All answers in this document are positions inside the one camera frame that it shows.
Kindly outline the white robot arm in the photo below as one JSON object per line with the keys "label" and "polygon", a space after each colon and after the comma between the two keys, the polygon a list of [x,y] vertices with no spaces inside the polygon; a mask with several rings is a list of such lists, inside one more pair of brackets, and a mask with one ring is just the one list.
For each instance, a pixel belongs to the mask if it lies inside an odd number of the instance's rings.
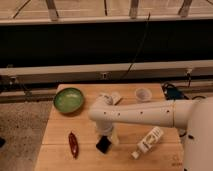
{"label": "white robot arm", "polygon": [[89,108],[100,135],[109,135],[114,122],[185,129],[183,171],[213,171],[213,97],[113,105],[100,95]]}

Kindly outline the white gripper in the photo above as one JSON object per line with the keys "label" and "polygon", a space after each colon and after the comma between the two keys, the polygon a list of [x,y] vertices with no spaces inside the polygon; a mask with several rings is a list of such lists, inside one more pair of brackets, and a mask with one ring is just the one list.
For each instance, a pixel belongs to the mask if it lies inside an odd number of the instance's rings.
{"label": "white gripper", "polygon": [[[114,126],[111,122],[97,122],[96,128],[100,135],[108,136],[112,133]],[[113,145],[119,144],[119,138],[116,132],[113,132],[109,136],[109,140]]]}

